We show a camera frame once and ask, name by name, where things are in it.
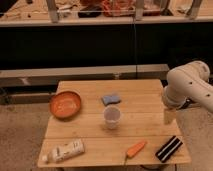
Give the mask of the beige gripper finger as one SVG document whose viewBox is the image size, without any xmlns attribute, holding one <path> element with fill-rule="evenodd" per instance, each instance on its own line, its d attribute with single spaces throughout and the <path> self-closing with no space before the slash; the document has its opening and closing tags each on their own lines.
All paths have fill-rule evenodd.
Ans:
<svg viewBox="0 0 213 171">
<path fill-rule="evenodd" d="M 176 118 L 176 110 L 175 109 L 166 108 L 164 110 L 164 123 L 166 125 L 171 124 L 175 118 Z"/>
</svg>

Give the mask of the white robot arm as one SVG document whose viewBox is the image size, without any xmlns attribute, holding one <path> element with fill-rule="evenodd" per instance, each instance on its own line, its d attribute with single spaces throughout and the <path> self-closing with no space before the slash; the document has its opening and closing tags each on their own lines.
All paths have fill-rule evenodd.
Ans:
<svg viewBox="0 0 213 171">
<path fill-rule="evenodd" d="M 176 111 L 188 99 L 197 102 L 213 114 L 213 86 L 208 82 L 209 77 L 209 66 L 203 61 L 192 61 L 175 67 L 167 73 L 168 85 L 162 92 L 166 125 L 173 122 Z"/>
</svg>

